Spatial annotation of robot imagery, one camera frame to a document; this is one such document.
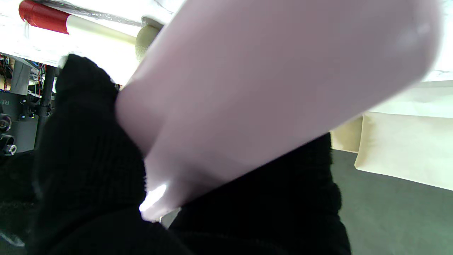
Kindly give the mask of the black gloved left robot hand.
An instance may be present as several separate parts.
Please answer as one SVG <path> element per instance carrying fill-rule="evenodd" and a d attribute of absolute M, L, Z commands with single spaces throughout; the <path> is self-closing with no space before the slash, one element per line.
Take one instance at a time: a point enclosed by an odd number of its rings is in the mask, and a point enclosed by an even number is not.
<path fill-rule="evenodd" d="M 70 54 L 35 152 L 29 255 L 350 255 L 331 174 L 331 135 L 183 206 L 169 228 L 142 219 L 145 167 L 115 119 L 118 90 Z"/>

